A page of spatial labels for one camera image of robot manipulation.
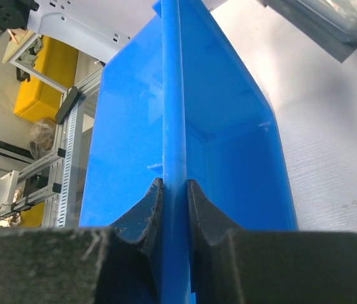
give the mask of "plastic bag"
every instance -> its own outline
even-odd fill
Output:
[[[29,151],[38,160],[52,151],[56,124],[49,118],[38,120],[31,128]]]

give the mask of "yellow bin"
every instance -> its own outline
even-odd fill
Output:
[[[38,53],[35,70],[66,88],[74,85],[78,50],[63,42],[44,36],[43,48]],[[31,81],[21,83],[14,114],[30,122],[41,118],[55,119],[61,93],[31,76]]]

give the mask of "plastic wrap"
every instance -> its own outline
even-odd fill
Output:
[[[43,118],[34,123],[30,131],[29,150],[34,157],[47,155],[52,150],[56,124],[48,118]]]

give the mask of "blue bin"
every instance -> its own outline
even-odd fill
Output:
[[[243,62],[200,0],[154,8],[104,69],[80,225],[112,223],[163,175],[162,302],[183,303],[186,178],[246,229],[297,223],[275,117]]]

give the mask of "blue plastic container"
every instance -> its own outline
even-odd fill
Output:
[[[162,302],[183,303],[186,178],[246,229],[297,223],[275,117],[227,38],[200,0],[155,10],[104,69],[80,225],[110,224],[163,174]]]

